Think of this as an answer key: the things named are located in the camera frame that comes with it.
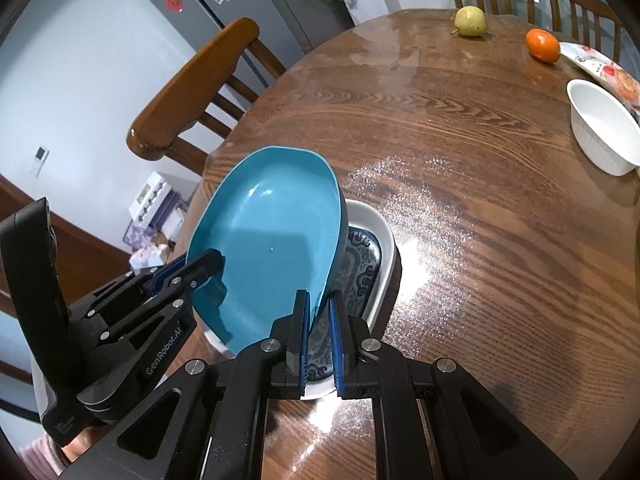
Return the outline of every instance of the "snack bag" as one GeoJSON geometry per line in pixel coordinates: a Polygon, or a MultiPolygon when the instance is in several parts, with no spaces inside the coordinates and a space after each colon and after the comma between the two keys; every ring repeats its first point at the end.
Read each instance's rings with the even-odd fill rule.
{"type": "Polygon", "coordinates": [[[590,46],[561,41],[560,53],[615,95],[640,124],[640,83],[629,72],[590,46]]]}

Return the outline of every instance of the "white serving dish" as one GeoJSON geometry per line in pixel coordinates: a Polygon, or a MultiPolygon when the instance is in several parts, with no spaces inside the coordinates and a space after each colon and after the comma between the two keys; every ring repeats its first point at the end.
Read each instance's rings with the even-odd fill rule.
{"type": "MultiPolygon", "coordinates": [[[[346,202],[349,225],[371,232],[377,238],[380,245],[381,257],[378,277],[373,285],[369,301],[367,301],[367,305],[362,314],[362,318],[367,321],[369,330],[372,330],[378,319],[380,307],[385,299],[386,290],[388,289],[391,274],[393,273],[396,263],[396,242],[389,224],[376,209],[357,200],[347,199],[346,202]]],[[[207,328],[204,335],[209,341],[209,344],[223,356],[227,358],[235,357],[212,330],[207,328]]],[[[321,381],[307,383],[305,395],[302,397],[302,400],[319,399],[334,391],[334,377],[330,376],[321,381]]]]}
{"type": "Polygon", "coordinates": [[[640,166],[640,126],[600,86],[581,79],[566,86],[575,140],[602,171],[620,176],[640,166]]]}

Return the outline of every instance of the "wall thermostat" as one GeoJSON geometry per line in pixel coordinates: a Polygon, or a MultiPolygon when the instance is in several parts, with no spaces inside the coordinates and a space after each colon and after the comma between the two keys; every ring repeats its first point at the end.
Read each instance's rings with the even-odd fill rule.
{"type": "Polygon", "coordinates": [[[44,146],[40,146],[36,150],[36,154],[33,157],[33,163],[31,164],[31,171],[30,171],[30,173],[33,176],[38,176],[40,174],[42,165],[44,164],[44,161],[47,160],[48,156],[49,156],[49,150],[44,146]]]}

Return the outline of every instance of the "refrigerator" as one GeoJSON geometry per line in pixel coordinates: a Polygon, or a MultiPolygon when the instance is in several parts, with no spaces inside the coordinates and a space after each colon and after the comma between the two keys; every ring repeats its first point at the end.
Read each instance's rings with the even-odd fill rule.
{"type": "MultiPolygon", "coordinates": [[[[260,40],[286,68],[353,27],[341,0],[150,1],[196,51],[236,18],[251,18],[260,27],[260,40]]],[[[234,75],[258,95],[273,82],[249,52],[242,55],[234,75]]]]}

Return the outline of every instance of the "orange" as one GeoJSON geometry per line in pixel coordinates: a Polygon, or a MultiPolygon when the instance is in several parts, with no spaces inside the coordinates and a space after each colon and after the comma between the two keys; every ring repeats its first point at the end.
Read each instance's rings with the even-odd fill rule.
{"type": "Polygon", "coordinates": [[[525,36],[529,53],[545,63],[555,63],[560,59],[560,43],[556,37],[541,28],[532,28],[525,36]]]}

